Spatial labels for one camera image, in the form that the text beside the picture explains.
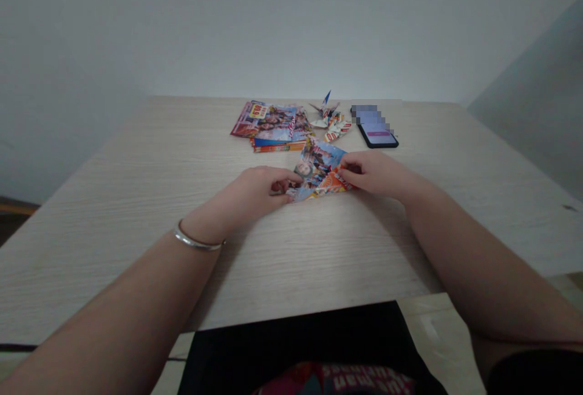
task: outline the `silver bangle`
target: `silver bangle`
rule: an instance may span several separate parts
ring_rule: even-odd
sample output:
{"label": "silver bangle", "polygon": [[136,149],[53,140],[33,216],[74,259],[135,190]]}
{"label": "silver bangle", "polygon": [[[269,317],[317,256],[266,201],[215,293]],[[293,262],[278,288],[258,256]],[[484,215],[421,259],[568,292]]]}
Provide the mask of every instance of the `silver bangle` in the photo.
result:
{"label": "silver bangle", "polygon": [[180,240],[184,244],[189,245],[190,247],[193,247],[196,249],[201,249],[204,251],[213,251],[213,250],[217,250],[218,248],[222,247],[225,243],[227,243],[226,240],[223,240],[221,243],[219,243],[217,245],[208,245],[208,244],[204,244],[201,242],[197,242],[196,240],[191,239],[189,236],[187,236],[186,234],[184,234],[182,232],[182,230],[180,229],[181,222],[182,222],[182,220],[179,220],[178,223],[176,224],[176,226],[174,227],[174,237],[176,237],[178,240]]}

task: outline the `phone screen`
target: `phone screen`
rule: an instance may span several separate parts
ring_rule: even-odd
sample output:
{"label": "phone screen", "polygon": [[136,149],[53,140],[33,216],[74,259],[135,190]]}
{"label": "phone screen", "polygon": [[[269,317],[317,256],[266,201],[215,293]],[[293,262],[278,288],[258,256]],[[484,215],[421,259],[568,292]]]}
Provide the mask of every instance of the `phone screen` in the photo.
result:
{"label": "phone screen", "polygon": [[356,119],[355,122],[360,127],[369,147],[397,147],[399,145],[376,106],[355,105],[352,107],[352,117]]}

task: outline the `floor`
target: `floor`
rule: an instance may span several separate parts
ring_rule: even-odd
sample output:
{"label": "floor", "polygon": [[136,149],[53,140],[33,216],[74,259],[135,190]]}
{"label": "floor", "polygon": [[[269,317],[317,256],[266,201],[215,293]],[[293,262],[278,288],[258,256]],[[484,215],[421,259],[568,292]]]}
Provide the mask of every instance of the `floor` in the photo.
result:
{"label": "floor", "polygon": [[[583,312],[583,273],[561,275],[550,283]],[[468,328],[446,294],[399,300],[419,354],[449,394],[485,394],[474,363]],[[185,359],[194,333],[182,334],[170,357]],[[0,380],[27,354],[0,353]],[[184,362],[167,362],[153,393],[176,394]]]}

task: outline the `gray wall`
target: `gray wall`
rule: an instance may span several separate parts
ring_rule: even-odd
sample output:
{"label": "gray wall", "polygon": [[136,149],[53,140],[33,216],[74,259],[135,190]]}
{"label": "gray wall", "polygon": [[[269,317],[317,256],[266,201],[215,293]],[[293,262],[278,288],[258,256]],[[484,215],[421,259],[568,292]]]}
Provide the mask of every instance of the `gray wall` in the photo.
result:
{"label": "gray wall", "polygon": [[583,0],[468,111],[583,201]]}
{"label": "gray wall", "polygon": [[2,0],[0,194],[44,202],[145,95],[467,105],[575,0]]}

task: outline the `light wood grain tabletop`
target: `light wood grain tabletop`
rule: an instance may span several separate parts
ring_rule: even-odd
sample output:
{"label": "light wood grain tabletop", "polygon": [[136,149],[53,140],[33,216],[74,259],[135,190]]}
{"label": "light wood grain tabletop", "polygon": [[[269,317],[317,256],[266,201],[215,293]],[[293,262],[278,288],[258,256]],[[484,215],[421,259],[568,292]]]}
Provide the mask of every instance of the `light wood grain tabletop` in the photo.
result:
{"label": "light wood grain tabletop", "polygon": [[[153,98],[89,159],[0,249],[0,342],[43,341],[243,169],[293,168],[298,152],[254,154],[229,135],[246,101]],[[583,270],[583,205],[463,108],[352,100],[341,109],[352,104],[378,105],[401,143],[385,153],[444,188],[538,272]],[[335,145],[366,149],[357,129]],[[231,236],[185,329],[439,291],[400,204],[331,194]]]}

